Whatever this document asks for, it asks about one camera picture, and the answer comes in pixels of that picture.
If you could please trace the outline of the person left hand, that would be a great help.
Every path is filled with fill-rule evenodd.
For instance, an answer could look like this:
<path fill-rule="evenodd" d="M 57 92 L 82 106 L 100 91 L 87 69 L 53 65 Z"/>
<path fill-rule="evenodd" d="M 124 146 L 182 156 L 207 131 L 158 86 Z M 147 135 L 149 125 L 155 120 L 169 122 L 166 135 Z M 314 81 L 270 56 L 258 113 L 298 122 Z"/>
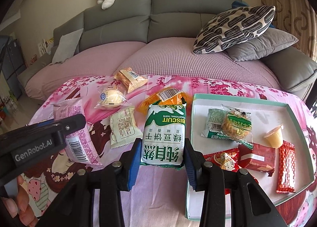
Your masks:
<path fill-rule="evenodd" d="M 28 193 L 21 186 L 23 181 L 21 175 L 17 176 L 18 194 L 14 200 L 5 197 L 1 197 L 1 200 L 12 218 L 19 215 L 21 223 L 25 226 L 36 226 L 38 219 L 35 217 L 34 212 L 29 205 L 30 199 Z"/>

